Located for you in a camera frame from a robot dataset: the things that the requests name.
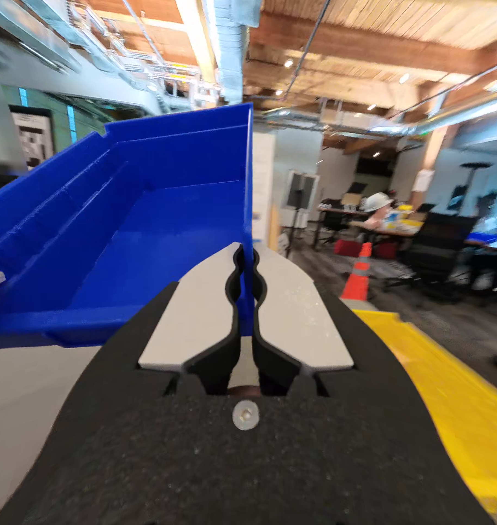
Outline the yellow plastic box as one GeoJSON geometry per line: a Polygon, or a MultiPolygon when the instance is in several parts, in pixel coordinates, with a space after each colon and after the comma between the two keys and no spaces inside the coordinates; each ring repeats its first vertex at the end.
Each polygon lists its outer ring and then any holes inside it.
{"type": "Polygon", "coordinates": [[[454,467],[497,523],[497,388],[398,314],[353,312],[402,364],[454,467]]]}

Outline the black and white checker poster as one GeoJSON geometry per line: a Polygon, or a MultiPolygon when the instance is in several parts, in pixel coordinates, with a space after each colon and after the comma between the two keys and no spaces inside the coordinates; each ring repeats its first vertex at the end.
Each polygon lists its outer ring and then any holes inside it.
{"type": "Polygon", "coordinates": [[[27,169],[31,171],[56,153],[53,113],[45,108],[13,104],[8,107],[17,129],[27,169]]]}

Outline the grey framed wall panel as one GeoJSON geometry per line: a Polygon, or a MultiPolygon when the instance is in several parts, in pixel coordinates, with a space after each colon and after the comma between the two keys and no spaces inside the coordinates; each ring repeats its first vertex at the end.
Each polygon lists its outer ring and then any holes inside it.
{"type": "Polygon", "coordinates": [[[281,225],[306,228],[313,209],[319,175],[290,170],[281,208],[281,225]]]}

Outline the black office chair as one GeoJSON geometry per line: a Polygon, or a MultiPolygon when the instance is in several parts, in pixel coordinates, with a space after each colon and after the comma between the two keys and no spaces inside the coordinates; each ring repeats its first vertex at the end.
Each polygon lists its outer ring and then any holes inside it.
{"type": "Polygon", "coordinates": [[[407,285],[431,299],[457,303],[460,293],[449,278],[476,222],[472,216],[429,213],[401,259],[412,274],[385,279],[383,291],[407,285]]]}
{"type": "Polygon", "coordinates": [[[344,210],[344,205],[342,204],[341,199],[323,199],[318,208],[320,211],[318,218],[318,225],[320,228],[324,228],[333,234],[336,234],[345,228],[347,215],[345,213],[340,213],[344,210]]]}

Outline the metal ceiling rod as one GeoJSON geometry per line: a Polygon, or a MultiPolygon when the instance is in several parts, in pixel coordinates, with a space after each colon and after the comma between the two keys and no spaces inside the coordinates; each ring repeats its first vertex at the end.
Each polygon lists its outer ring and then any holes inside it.
{"type": "Polygon", "coordinates": [[[303,54],[300,56],[298,62],[297,62],[297,65],[296,65],[296,68],[292,74],[292,77],[291,77],[291,81],[290,81],[290,84],[288,85],[288,87],[286,88],[285,92],[284,92],[284,99],[286,99],[290,92],[291,92],[291,89],[292,87],[294,86],[298,76],[299,76],[299,73],[303,67],[303,63],[306,59],[306,56],[308,55],[309,51],[310,51],[310,47],[311,47],[311,44],[317,34],[317,31],[321,25],[321,23],[323,22],[323,19],[324,19],[324,16],[328,10],[328,7],[330,6],[330,3],[331,1],[324,1],[324,4],[322,6],[322,9],[318,15],[318,18],[316,19],[316,22],[315,22],[315,25],[312,29],[312,32],[304,46],[304,51],[303,51],[303,54]]]}

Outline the silver ventilation duct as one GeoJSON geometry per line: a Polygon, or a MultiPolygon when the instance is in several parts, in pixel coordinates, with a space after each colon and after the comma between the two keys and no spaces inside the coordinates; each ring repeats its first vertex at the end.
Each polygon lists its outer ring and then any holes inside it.
{"type": "Polygon", "coordinates": [[[243,67],[252,1],[209,1],[213,46],[223,98],[229,104],[243,101],[243,67]]]}
{"type": "Polygon", "coordinates": [[[424,135],[439,128],[461,124],[497,113],[497,92],[481,95],[411,123],[397,122],[378,115],[324,109],[322,113],[306,113],[291,108],[255,112],[257,122],[276,128],[293,128],[333,133],[352,138],[373,140],[382,136],[404,137],[424,135]]]}

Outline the wooden table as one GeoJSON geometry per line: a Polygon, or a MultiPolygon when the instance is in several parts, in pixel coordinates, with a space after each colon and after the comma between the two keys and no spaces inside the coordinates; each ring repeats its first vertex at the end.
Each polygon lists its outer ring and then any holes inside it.
{"type": "Polygon", "coordinates": [[[402,237],[412,238],[421,229],[423,223],[420,221],[357,221],[352,220],[348,222],[350,228],[357,229],[363,233],[367,238],[375,239],[377,237],[402,237]]]}
{"type": "Polygon", "coordinates": [[[339,239],[340,232],[350,227],[350,221],[367,217],[362,211],[351,211],[343,208],[319,207],[319,218],[313,236],[312,248],[316,251],[318,244],[330,244],[339,239]],[[330,233],[329,237],[320,238],[322,230],[330,233]]]}

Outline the mannequin head white hard hat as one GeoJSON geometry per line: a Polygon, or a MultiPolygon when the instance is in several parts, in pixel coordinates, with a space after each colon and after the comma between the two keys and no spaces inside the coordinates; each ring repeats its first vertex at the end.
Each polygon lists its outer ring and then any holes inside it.
{"type": "Polygon", "coordinates": [[[382,227],[385,219],[394,209],[395,204],[396,201],[383,192],[367,197],[361,208],[367,216],[367,219],[363,222],[363,228],[368,232],[372,232],[382,227]]]}

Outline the black tripod stand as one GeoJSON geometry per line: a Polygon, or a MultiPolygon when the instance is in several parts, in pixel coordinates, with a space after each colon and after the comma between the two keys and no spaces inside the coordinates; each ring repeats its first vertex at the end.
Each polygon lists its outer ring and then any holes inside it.
{"type": "Polygon", "coordinates": [[[286,255],[285,255],[286,259],[289,258],[290,253],[291,253],[291,248],[293,245],[293,241],[295,239],[296,229],[298,228],[298,218],[300,215],[300,211],[302,209],[308,208],[309,198],[304,197],[305,193],[306,193],[305,185],[303,184],[302,186],[299,186],[297,189],[291,190],[289,198],[287,200],[287,206],[294,208],[294,214],[293,214],[291,227],[289,229],[288,246],[286,248],[286,255]]]}

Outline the blue plastic box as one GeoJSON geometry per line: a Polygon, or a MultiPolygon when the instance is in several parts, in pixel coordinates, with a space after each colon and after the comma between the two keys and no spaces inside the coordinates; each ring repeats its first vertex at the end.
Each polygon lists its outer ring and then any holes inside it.
{"type": "Polygon", "coordinates": [[[0,189],[0,349],[103,345],[252,244],[250,103],[114,122],[0,189]]]}

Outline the black round-top pole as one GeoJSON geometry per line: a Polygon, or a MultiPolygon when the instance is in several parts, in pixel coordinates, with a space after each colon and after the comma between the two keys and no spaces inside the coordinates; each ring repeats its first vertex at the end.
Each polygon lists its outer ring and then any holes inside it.
{"type": "Polygon", "coordinates": [[[491,162],[466,162],[460,165],[461,168],[468,170],[468,175],[467,175],[466,181],[462,185],[463,192],[462,192],[462,200],[461,200],[461,206],[459,208],[459,212],[463,210],[463,207],[466,203],[467,195],[474,181],[476,172],[479,170],[490,168],[493,165],[494,164],[491,162]]]}

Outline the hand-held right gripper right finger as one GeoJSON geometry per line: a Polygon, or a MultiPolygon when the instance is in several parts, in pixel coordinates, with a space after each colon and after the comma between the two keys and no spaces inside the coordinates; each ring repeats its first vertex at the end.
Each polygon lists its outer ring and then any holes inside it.
{"type": "Polygon", "coordinates": [[[349,371],[354,360],[314,281],[267,247],[254,250],[252,356],[263,391],[286,393],[296,377],[349,371]]]}

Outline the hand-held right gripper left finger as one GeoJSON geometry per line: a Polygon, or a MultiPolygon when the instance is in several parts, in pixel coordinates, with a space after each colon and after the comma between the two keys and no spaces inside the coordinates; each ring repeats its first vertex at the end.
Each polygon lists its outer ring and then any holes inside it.
{"type": "Polygon", "coordinates": [[[226,395],[240,357],[244,250],[233,242],[179,279],[138,360],[140,369],[196,376],[209,395],[226,395]]]}

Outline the orange traffic cone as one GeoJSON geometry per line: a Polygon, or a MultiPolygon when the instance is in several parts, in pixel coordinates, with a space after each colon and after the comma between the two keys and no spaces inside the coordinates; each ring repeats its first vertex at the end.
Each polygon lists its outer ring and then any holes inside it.
{"type": "Polygon", "coordinates": [[[360,254],[348,277],[341,299],[368,301],[370,256],[372,244],[363,243],[360,254]]]}

